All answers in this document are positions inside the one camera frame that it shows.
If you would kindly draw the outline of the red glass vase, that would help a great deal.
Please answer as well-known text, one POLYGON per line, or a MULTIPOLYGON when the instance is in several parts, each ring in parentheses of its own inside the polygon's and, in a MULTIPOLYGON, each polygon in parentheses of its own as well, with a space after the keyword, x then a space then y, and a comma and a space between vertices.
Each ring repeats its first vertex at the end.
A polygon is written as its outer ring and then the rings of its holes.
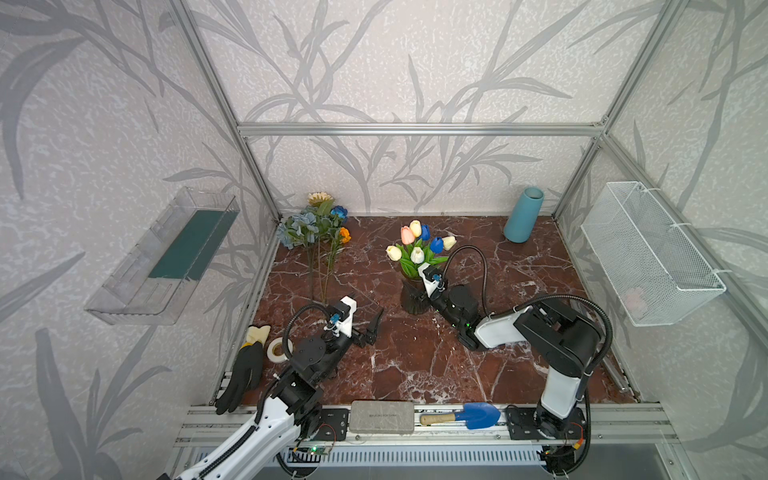
POLYGON ((431 308, 422 280, 404 278, 400 294, 402 309, 410 315, 421 315, 431 308))

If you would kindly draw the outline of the dark blue tulip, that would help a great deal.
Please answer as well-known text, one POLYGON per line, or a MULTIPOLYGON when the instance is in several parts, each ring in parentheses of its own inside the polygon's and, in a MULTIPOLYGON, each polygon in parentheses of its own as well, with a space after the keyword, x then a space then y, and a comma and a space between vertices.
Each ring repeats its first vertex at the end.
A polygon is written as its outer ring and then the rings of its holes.
POLYGON ((434 255, 438 255, 444 251, 444 241, 441 237, 434 237, 430 244, 429 249, 434 255))

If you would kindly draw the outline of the orange daisy stem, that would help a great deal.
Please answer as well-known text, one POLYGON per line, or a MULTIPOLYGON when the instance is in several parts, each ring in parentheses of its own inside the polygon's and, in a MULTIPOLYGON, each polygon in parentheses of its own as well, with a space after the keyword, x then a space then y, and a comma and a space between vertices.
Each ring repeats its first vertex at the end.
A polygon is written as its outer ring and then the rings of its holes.
POLYGON ((322 283, 322 300, 324 302, 328 299, 328 288, 331 278, 334 276, 336 261, 342 247, 351 240, 351 234, 349 230, 344 227, 333 228, 330 231, 328 237, 328 253, 326 256, 326 273, 322 283))

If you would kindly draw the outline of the pink tulip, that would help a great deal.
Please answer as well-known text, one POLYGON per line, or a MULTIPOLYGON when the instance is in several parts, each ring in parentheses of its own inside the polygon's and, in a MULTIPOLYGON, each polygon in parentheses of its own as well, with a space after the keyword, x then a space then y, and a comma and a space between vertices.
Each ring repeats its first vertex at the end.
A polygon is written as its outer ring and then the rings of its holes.
POLYGON ((416 237, 409 226, 403 226, 401 228, 400 235, 401 235, 401 243, 404 246, 411 245, 416 241, 416 237))

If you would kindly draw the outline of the yellow cream tulip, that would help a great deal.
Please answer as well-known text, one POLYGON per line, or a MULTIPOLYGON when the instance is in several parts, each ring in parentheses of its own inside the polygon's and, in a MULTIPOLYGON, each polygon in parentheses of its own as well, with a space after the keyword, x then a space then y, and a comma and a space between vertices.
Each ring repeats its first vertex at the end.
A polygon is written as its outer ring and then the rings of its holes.
POLYGON ((413 220, 410 225, 409 229, 411 230, 411 233, 413 234, 415 239, 419 239, 422 235, 422 225, 419 220, 413 220))

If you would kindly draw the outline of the teal ceramic vase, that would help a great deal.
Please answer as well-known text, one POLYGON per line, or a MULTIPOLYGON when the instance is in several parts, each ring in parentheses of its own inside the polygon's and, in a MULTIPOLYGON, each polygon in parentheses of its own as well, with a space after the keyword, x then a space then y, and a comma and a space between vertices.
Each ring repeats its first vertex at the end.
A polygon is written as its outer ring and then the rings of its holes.
POLYGON ((504 236, 508 241, 524 243, 530 238, 543 201, 541 189, 527 187, 523 190, 504 227, 504 236))

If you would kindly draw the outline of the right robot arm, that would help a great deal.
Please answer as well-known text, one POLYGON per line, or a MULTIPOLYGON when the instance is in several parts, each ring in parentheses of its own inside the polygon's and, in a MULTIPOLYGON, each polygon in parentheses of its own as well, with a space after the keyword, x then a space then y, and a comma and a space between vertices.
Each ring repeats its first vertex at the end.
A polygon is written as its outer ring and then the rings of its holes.
POLYGON ((525 342, 548 363, 544 391, 534 425, 547 438, 565 431, 578 402, 586 399, 589 378, 611 348, 613 325, 593 301, 570 294, 551 294, 499 314, 481 316, 479 304, 465 285, 427 282, 430 305, 470 350, 489 350, 525 342))

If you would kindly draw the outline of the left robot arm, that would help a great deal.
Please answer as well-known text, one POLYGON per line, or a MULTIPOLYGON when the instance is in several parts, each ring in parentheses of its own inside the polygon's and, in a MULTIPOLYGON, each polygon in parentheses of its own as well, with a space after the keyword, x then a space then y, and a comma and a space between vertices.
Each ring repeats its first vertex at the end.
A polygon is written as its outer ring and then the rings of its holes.
POLYGON ((264 391, 256 412, 213 452, 181 472, 179 479, 252 479, 290 445, 316 434, 321 427, 321 384, 351 346, 364 348, 376 342, 385 310, 380 309, 360 331, 353 325, 354 299, 345 296, 330 306, 309 303, 289 320, 284 343, 299 316, 311 310, 323 314, 323 332, 285 347, 288 366, 264 391))

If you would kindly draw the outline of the white tape roll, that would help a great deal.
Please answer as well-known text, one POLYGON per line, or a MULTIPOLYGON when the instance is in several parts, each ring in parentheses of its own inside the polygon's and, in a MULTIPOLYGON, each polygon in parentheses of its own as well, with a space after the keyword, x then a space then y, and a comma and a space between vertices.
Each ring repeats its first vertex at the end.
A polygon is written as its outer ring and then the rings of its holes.
POLYGON ((282 364, 288 360, 286 347, 282 338, 273 339, 266 349, 267 359, 273 364, 282 364))

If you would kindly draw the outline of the black work glove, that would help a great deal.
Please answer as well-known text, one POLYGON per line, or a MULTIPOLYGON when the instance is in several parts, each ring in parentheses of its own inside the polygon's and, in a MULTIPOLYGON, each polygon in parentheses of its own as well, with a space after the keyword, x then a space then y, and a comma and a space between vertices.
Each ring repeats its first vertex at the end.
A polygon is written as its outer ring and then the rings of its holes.
POLYGON ((215 401, 217 415, 234 412, 245 395, 258 386, 266 356, 265 343, 270 331, 270 326, 248 327, 245 342, 235 358, 230 381, 224 393, 215 401))

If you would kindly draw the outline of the teal hydrangea bouquet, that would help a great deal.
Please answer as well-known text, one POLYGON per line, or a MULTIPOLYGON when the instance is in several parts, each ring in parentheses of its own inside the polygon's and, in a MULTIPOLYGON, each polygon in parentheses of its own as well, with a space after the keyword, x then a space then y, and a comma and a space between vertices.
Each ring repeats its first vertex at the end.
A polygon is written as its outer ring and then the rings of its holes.
POLYGON ((337 256, 351 240, 347 219, 347 209, 337 204, 331 194, 313 192, 300 212, 284 218, 277 227, 277 236, 283 246, 288 250, 301 248, 306 254, 312 300, 327 300, 337 256))

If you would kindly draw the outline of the small circuit board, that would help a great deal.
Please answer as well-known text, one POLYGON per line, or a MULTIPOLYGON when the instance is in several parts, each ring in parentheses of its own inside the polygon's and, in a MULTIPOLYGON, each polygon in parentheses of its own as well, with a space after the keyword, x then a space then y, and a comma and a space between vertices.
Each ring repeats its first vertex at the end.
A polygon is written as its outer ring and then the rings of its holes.
POLYGON ((301 461, 309 461, 310 457, 327 456, 333 450, 332 445, 312 445, 308 447, 297 446, 292 450, 292 454, 301 461))

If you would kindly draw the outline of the blue garden trowel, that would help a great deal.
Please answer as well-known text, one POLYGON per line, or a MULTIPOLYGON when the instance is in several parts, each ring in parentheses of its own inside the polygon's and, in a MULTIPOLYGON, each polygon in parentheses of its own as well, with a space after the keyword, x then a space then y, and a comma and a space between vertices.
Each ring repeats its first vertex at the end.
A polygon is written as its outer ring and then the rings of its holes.
POLYGON ((444 414, 422 414, 420 424, 432 426, 439 423, 464 422, 469 430, 479 430, 495 426, 501 412, 494 405, 485 402, 466 403, 457 412, 444 414))

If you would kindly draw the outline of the clear plastic wall shelf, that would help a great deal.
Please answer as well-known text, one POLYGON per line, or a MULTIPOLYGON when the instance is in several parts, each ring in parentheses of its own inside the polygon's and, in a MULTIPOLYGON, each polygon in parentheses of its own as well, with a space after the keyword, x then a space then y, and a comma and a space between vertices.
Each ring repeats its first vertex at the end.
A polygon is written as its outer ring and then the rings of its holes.
POLYGON ((234 194, 181 188, 85 311, 109 325, 175 324, 239 213, 234 194))

